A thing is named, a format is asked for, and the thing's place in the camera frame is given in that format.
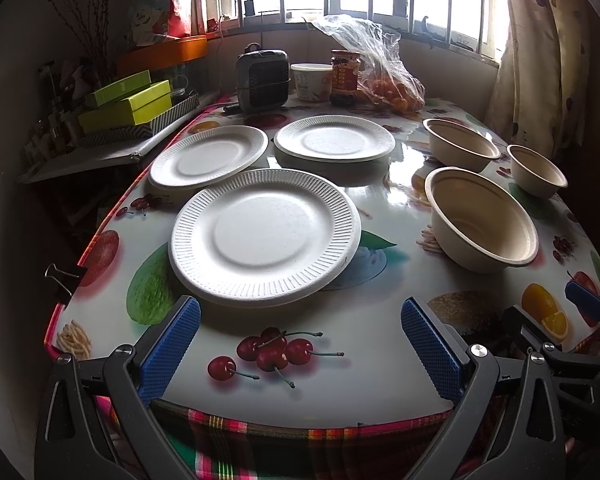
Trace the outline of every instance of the window sill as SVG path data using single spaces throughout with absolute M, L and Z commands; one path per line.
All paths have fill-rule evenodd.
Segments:
M 317 30 L 311 23 L 263 23 L 257 25 L 245 25 L 244 27 L 232 27 L 227 30 L 222 30 L 222 36 L 238 36 L 239 34 L 250 34 L 253 32 L 270 32 L 274 30 Z M 445 41 L 433 40 L 428 38 L 427 36 L 423 36 L 421 34 L 413 34 L 409 33 L 405 30 L 395 29 L 396 32 L 400 33 L 402 39 L 407 39 L 411 41 L 417 41 L 419 43 L 428 44 L 431 48 L 443 48 L 445 50 L 450 50 L 455 52 L 456 54 L 461 54 L 462 56 L 467 56 L 476 61 L 480 61 L 491 65 L 493 67 L 498 68 L 500 64 L 490 57 L 484 56 L 482 54 L 476 54 L 471 50 L 467 50 L 465 48 L 461 48 L 459 46 L 455 46 L 453 44 L 445 43 Z M 206 34 L 206 38 L 208 40 L 215 40 L 220 38 L 220 32 L 209 32 Z

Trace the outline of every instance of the portable heater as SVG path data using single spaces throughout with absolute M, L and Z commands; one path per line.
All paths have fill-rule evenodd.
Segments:
M 289 59 L 283 50 L 251 43 L 235 64 L 238 103 L 244 113 L 281 107 L 289 97 Z

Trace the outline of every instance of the beige curtain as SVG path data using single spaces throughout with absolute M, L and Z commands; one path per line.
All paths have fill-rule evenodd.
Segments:
M 586 0 L 509 0 L 510 32 L 485 124 L 555 158 L 581 142 L 589 75 Z

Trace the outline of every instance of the white paper plate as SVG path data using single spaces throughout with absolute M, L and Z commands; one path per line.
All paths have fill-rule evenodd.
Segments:
M 390 153 L 392 134 L 366 119 L 343 115 L 307 117 L 276 133 L 279 150 L 307 160 L 361 162 Z
M 193 293 L 259 308 L 323 288 L 359 241 L 356 207 L 331 182 L 303 171 L 253 170 L 189 200 L 176 218 L 169 257 Z
M 155 186 L 195 188 L 218 182 L 253 164 L 267 149 L 266 134 L 251 126 L 220 126 L 164 150 L 149 179 Z

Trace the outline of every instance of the plate rim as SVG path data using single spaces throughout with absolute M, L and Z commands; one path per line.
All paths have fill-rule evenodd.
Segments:
M 315 180 L 318 180 L 318 181 L 321 181 L 321 182 L 327 184 L 332 190 L 334 190 L 334 192 L 337 193 L 337 195 L 339 195 L 344 200 L 344 202 L 347 205 L 347 208 L 349 210 L 349 217 L 351 220 L 351 228 L 350 228 L 351 236 L 347 243 L 347 247 L 345 248 L 345 250 L 342 251 L 340 256 L 337 258 L 337 264 L 335 264 L 333 267 L 331 267 L 331 269 L 328 272 L 325 272 L 324 274 L 322 274 L 319 279 L 311 280 L 309 285 L 296 287 L 296 288 L 293 288 L 291 291 L 286 291 L 286 292 L 282 292 L 279 294 L 269 295 L 265 299 L 249 298 L 249 299 L 244 300 L 244 299 L 236 298 L 235 296 L 231 297 L 230 295 L 226 296 L 226 295 L 215 294 L 215 293 L 210 292 L 209 290 L 206 290 L 204 288 L 197 286 L 196 284 L 194 284 L 192 282 L 192 280 L 190 280 L 188 277 L 185 276 L 184 272 L 181 271 L 180 266 L 176 260 L 176 255 L 174 254 L 174 249 L 173 249 L 174 237 L 176 235 L 176 228 L 180 222 L 180 218 L 183 214 L 188 212 L 187 209 L 189 208 L 190 204 L 192 204 L 196 200 L 202 199 L 203 196 L 204 196 L 204 201 L 206 203 L 202 207 L 202 209 L 204 209 L 215 198 L 218 198 L 218 196 L 222 196 L 222 194 L 224 194 L 225 192 L 231 191 L 232 189 L 236 189 L 235 187 L 225 189 L 220 195 L 211 198 L 207 195 L 209 195 L 210 193 L 212 193 L 215 190 L 211 189 L 212 187 L 205 187 L 205 189 L 202 189 L 202 190 L 200 190 L 200 192 L 196 193 L 182 207 L 182 209 L 178 213 L 178 216 L 176 217 L 176 220 L 173 224 L 173 229 L 171 231 L 171 237 L 170 237 L 169 245 L 168 245 L 169 261 L 171 264 L 171 268 L 173 269 L 173 272 L 176 274 L 176 276 L 182 282 L 182 284 L 188 290 L 190 290 L 193 294 L 197 295 L 198 297 L 202 298 L 203 300 L 211 301 L 215 304 L 220 304 L 222 306 L 229 306 L 229 307 L 269 308 L 269 307 L 273 307 L 273 306 L 281 306 L 281 305 L 284 305 L 287 303 L 291 303 L 293 301 L 301 300 L 302 298 L 305 298 L 305 297 L 313 294 L 314 292 L 318 292 L 324 286 L 326 286 L 328 283 L 331 283 L 331 281 L 333 281 L 346 268 L 347 264 L 351 261 L 353 254 L 355 254 L 356 250 L 358 249 L 358 245 L 360 243 L 360 233 L 362 232 L 362 224 L 360 221 L 360 215 L 358 213 L 356 205 L 354 204 L 353 200 L 343 190 L 338 188 L 333 182 L 330 182 L 329 180 L 327 180 L 321 176 L 318 176 L 313 173 L 309 173 L 307 171 L 292 170 L 292 169 L 287 169 L 287 168 L 262 168 L 262 169 L 257 169 L 257 170 L 243 171 L 242 173 L 240 173 L 238 175 L 234 175 L 232 177 L 232 180 L 244 178 L 245 176 L 247 176 L 248 174 L 251 174 L 251 173 L 304 174 Z M 249 186 L 251 184 L 258 184 L 261 182 L 262 181 L 247 182 L 238 187 L 245 187 L 245 186 Z M 227 186 L 230 186 L 231 184 L 232 184 L 232 182 L 229 179 L 227 179 L 224 182 L 218 183 L 218 187 L 222 187 L 222 186 L 227 187 Z
M 318 119 L 322 123 L 327 123 L 328 119 L 333 119 L 333 118 L 361 121 L 363 124 L 369 125 L 370 129 L 373 129 L 373 130 L 377 130 L 379 128 L 380 130 L 382 130 L 382 132 L 379 131 L 379 133 L 382 133 L 382 134 L 386 133 L 387 135 L 389 135 L 391 137 L 392 143 L 391 143 L 390 149 L 385 149 L 383 152 L 377 153 L 374 155 L 342 159 L 342 158 L 330 158 L 330 157 L 326 157 L 326 156 L 303 155 L 301 153 L 296 153 L 293 150 L 289 150 L 288 148 L 285 148 L 284 146 L 280 145 L 280 139 L 279 139 L 280 134 L 283 134 L 285 132 L 285 130 L 290 130 L 294 124 L 299 123 L 301 121 L 310 120 L 310 119 L 314 119 L 314 120 Z M 376 160 L 376 158 L 382 158 L 382 157 L 388 155 L 395 148 L 395 137 L 392 135 L 392 133 L 389 130 L 382 127 L 380 124 L 377 124 L 373 121 L 369 121 L 368 119 L 364 119 L 362 117 L 357 117 L 357 116 L 327 114 L 327 115 L 304 117 L 302 119 L 298 119 L 297 121 L 293 121 L 292 123 L 286 124 L 285 126 L 280 128 L 276 132 L 276 135 L 273 137 L 273 143 L 277 147 L 277 149 L 279 149 L 281 152 L 286 153 L 287 155 L 296 156 L 297 158 L 302 158 L 304 160 L 313 160 L 315 162 L 334 162 L 335 164 L 346 164 L 348 162 L 366 162 L 368 160 Z
M 213 177 L 211 179 L 202 180 L 200 182 L 195 182 L 193 184 L 186 184 L 184 186 L 171 186 L 169 184 L 164 184 L 164 183 L 158 182 L 156 180 L 156 177 L 154 175 L 154 168 L 156 168 L 156 162 L 158 162 L 159 160 L 169 158 L 171 155 L 173 155 L 173 153 L 176 153 L 183 147 L 189 146 L 191 144 L 196 144 L 197 142 L 202 142 L 203 140 L 209 139 L 211 137 L 221 136 L 224 133 L 228 133 L 229 130 L 243 130 L 244 131 L 245 129 L 253 130 L 254 132 L 259 132 L 260 137 L 262 138 L 262 145 L 259 147 L 259 149 L 257 150 L 257 152 L 255 153 L 254 156 L 248 157 L 242 164 L 238 165 L 236 168 L 234 168 L 226 173 L 220 174 L 219 176 Z M 203 130 L 202 132 L 190 134 L 187 137 L 180 139 L 178 142 L 175 142 L 174 144 L 172 144 L 171 146 L 166 148 L 151 163 L 151 168 L 148 173 L 148 178 L 149 178 L 149 181 L 151 182 L 151 184 L 159 189 L 188 190 L 188 189 L 197 189 L 197 188 L 203 187 L 203 186 L 210 186 L 211 184 L 216 184 L 216 183 L 220 182 L 221 180 L 224 180 L 226 178 L 234 176 L 235 174 L 240 173 L 245 168 L 248 168 L 251 164 L 253 164 L 256 160 L 258 160 L 264 152 L 267 151 L 268 145 L 269 145 L 269 137 L 267 137 L 267 134 L 263 130 L 261 130 L 259 128 L 255 128 L 254 126 L 246 126 L 245 124 L 226 124 L 225 126 L 216 126 L 215 128 L 209 128 L 208 130 Z

